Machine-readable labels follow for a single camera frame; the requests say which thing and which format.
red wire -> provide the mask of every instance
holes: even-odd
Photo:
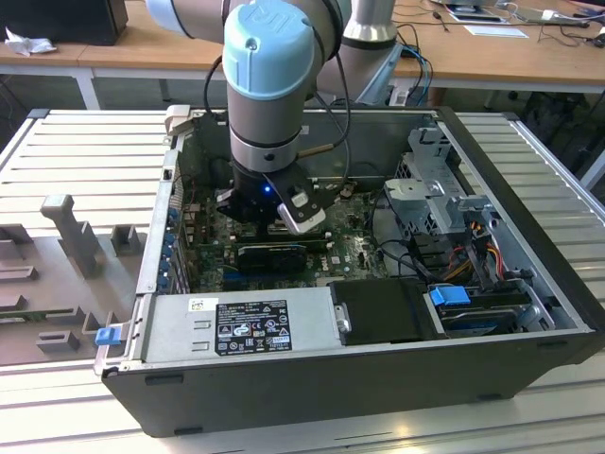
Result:
[[[464,248],[462,246],[458,246],[457,248],[455,248],[452,253],[450,254],[450,266],[447,267],[448,270],[451,270],[452,267],[454,266],[454,257],[456,257],[456,253],[459,253],[460,251],[463,251]]]

black box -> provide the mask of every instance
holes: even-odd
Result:
[[[17,35],[53,43],[114,45],[128,19],[124,0],[0,1],[4,38],[7,26]]]

paper on desk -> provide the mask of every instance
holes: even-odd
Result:
[[[42,54],[43,52],[57,50],[57,47],[54,47],[46,38],[29,39],[15,35],[7,27],[5,30],[7,31],[7,38],[4,40],[4,44],[16,54],[23,54],[29,57],[31,54]]]
[[[503,26],[464,26],[476,36],[496,36],[500,38],[529,38],[519,28],[504,28]]]

tissue paper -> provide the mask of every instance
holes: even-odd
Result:
[[[6,28],[6,31],[8,38],[4,40],[4,44],[17,54],[23,54],[29,57],[31,54],[42,54],[43,52],[57,50],[57,48],[46,38],[29,39],[15,35],[8,28]]]

warning label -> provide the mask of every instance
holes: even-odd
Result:
[[[292,350],[285,300],[216,305],[218,355]]]

